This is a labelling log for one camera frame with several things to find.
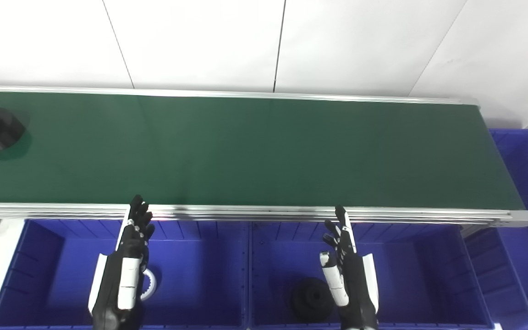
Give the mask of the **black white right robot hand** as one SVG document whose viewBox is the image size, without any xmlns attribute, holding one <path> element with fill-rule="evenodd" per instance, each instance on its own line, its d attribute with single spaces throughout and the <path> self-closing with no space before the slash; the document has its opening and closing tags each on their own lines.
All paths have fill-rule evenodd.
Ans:
<svg viewBox="0 0 528 330">
<path fill-rule="evenodd" d="M 332 251 L 320 252 L 320 265 L 339 311 L 342 330 L 377 330 L 379 290 L 374 258 L 358 254 L 352 225 L 346 209 L 335 207 L 338 224 L 325 220 L 329 233 L 323 241 Z"/>
</svg>

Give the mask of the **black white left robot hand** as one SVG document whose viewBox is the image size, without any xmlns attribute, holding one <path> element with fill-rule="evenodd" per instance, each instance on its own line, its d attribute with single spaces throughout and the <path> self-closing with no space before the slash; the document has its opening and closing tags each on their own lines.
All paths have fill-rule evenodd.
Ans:
<svg viewBox="0 0 528 330">
<path fill-rule="evenodd" d="M 155 226 L 153 213 L 143 197 L 136 195 L 121 223 L 115 250 L 97 259 L 88 299 L 94 330 L 139 330 L 145 314 L 144 291 L 148 272 L 149 239 Z"/>
</svg>

